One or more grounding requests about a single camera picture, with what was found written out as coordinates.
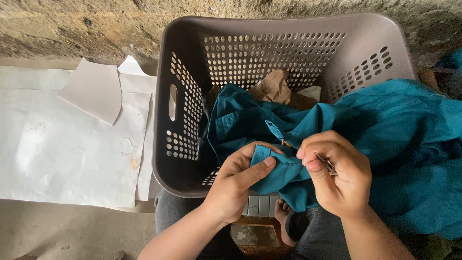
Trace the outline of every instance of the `jeans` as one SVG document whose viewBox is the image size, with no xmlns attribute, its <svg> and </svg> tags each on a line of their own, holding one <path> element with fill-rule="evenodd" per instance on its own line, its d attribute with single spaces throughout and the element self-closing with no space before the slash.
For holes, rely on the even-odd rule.
<svg viewBox="0 0 462 260">
<path fill-rule="evenodd" d="M 156 197 L 156 231 L 173 225 L 197 208 L 204 198 L 180 198 L 162 190 Z M 221 229 L 204 247 L 197 259 L 231 260 L 245 259 L 230 235 L 231 224 Z M 287 217 L 286 231 L 297 244 L 289 252 L 288 260 L 349 260 L 347 242 L 340 218 L 322 207 L 306 212 L 291 211 Z"/>
</svg>

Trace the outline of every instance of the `concrete wall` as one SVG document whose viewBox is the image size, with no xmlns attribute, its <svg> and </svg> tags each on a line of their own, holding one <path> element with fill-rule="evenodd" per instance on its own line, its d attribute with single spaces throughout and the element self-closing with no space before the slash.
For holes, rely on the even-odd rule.
<svg viewBox="0 0 462 260">
<path fill-rule="evenodd" d="M 0 57 L 120 60 L 159 54 L 175 18 L 313 17 L 381 12 L 403 27 L 414 62 L 431 66 L 462 46 L 460 0 L 0 0 Z"/>
</svg>

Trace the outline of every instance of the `bare foot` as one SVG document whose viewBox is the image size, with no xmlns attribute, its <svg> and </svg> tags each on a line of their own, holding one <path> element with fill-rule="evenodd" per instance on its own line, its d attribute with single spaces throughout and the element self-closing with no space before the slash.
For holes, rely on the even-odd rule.
<svg viewBox="0 0 462 260">
<path fill-rule="evenodd" d="M 276 201 L 276 207 L 274 209 L 274 216 L 281 223 L 281 238 L 284 244 L 294 247 L 296 242 L 290 239 L 289 235 L 286 232 L 286 220 L 289 212 L 292 208 L 285 202 L 283 199 L 278 199 Z"/>
</svg>

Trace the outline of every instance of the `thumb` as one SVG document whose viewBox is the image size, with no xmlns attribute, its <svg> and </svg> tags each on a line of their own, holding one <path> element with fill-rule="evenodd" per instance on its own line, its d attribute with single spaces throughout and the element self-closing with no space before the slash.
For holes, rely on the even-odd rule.
<svg viewBox="0 0 462 260">
<path fill-rule="evenodd" d="M 230 178 L 234 178 L 234 181 L 237 183 L 240 191 L 245 191 L 259 180 L 265 178 L 275 166 L 276 159 L 270 156 L 264 161 L 261 161 L 247 170 L 231 176 Z"/>
<path fill-rule="evenodd" d="M 306 164 L 306 169 L 308 170 L 315 189 L 318 192 L 324 194 L 325 192 L 336 192 L 337 188 L 335 187 L 335 183 L 332 180 L 332 177 L 330 177 L 329 170 L 319 159 L 308 162 Z"/>
</svg>

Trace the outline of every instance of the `gray plastic laundry basket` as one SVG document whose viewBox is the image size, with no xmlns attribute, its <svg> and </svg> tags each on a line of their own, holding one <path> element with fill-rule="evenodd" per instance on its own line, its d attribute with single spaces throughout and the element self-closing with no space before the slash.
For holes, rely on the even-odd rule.
<svg viewBox="0 0 462 260">
<path fill-rule="evenodd" d="M 185 198 L 205 197 L 215 180 L 216 165 L 197 160 L 202 96 L 227 82 L 250 88 L 278 68 L 290 72 L 291 89 L 321 86 L 321 102 L 331 104 L 389 79 L 417 80 L 399 25 L 381 14 L 178 18 L 162 35 L 154 106 L 152 162 L 164 189 Z M 169 106 L 176 106 L 174 120 Z"/>
</svg>

